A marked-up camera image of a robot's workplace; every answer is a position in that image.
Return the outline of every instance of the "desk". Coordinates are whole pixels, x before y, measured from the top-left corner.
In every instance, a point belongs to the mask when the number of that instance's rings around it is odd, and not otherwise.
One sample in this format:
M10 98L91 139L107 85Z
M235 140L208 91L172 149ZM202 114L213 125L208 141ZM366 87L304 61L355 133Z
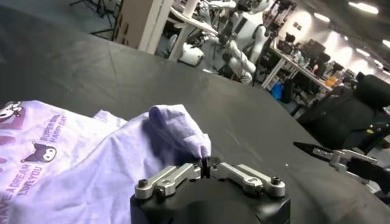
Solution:
M286 64L289 63L294 67L294 70L292 72L292 75L297 74L298 72L301 72L303 75L311 79L313 82L317 83L319 86L323 87L323 89L326 90L326 92L331 92L332 88L325 85L325 82L319 78L316 77L312 72L308 71L307 69L301 67L296 62L292 60L292 58L289 55L283 54L279 49L276 48L276 41L271 44L271 50L274 51L279 57L280 60L275 66L275 68L272 70L272 72L268 75L266 80L263 82L262 87L265 89L269 83L272 81L272 79L277 75L279 70Z
M36 99L124 119L182 103L209 134L214 156L280 176L291 223L388 224L390 209L365 186L293 146L316 141L266 91L4 7L0 15L7 18L0 22L0 103Z

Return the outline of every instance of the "tripod stand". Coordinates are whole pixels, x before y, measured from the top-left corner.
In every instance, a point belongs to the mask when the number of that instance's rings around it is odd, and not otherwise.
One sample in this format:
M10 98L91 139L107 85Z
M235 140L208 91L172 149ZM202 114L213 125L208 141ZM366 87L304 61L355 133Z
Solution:
M109 29L92 32L91 33L92 35L108 32L108 31L112 31L114 29L113 28L113 24L112 24L111 19L110 19L110 15L108 14L108 10L107 10L107 8L105 6L104 0L98 0L97 3L95 3L92 0L78 0L76 2L70 3L69 6L73 6L73 5L76 5L76 4L81 3L81 2L84 3L91 10L95 11L101 18L103 18L105 15L107 15L108 22L110 23L110 28Z
M116 20L118 19L118 15L119 15L119 12L120 12L121 5L122 5L121 3L116 3L115 4L115 8L114 8L114 11L112 13L112 15L113 15L113 17L115 19L115 23L116 23ZM104 29L104 30L95 31L95 32L92 32L90 34L98 36L98 37L101 37L101 38L104 38L104 39L107 39L107 40L113 40L114 35L112 35L111 38L106 38L106 37L99 36L97 34L106 33L106 32L113 32L114 33L115 26L116 26L115 24L114 24L114 26L112 26L111 23L110 23L110 28Z

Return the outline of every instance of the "cartoon character print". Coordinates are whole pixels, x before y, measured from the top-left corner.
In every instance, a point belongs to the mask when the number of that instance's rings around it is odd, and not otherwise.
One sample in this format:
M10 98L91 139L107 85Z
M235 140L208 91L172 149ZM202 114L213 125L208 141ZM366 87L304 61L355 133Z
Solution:
M0 110L0 123L10 119L12 116L20 117L20 112L23 107L20 105L22 102L9 102L3 109Z
M51 162L56 154L57 154L57 149L55 149L52 146L44 145L44 144L39 144L36 142L32 142L35 148L34 154L29 155L26 159L23 159L21 162L43 162L43 163L48 163Z

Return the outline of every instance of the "black office chair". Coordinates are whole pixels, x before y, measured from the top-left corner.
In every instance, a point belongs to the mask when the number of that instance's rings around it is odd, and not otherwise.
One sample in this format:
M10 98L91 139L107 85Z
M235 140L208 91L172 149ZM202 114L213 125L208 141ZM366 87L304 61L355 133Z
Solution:
M373 75L362 79L356 90L336 87L298 122L324 147L359 148L369 153L390 135L390 85Z

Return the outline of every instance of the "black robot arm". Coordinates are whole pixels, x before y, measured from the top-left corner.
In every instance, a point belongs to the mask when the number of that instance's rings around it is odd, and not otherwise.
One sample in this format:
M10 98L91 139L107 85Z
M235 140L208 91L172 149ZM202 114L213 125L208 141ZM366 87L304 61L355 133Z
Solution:
M245 165L169 166L135 186L132 223L290 223L285 188L279 178Z

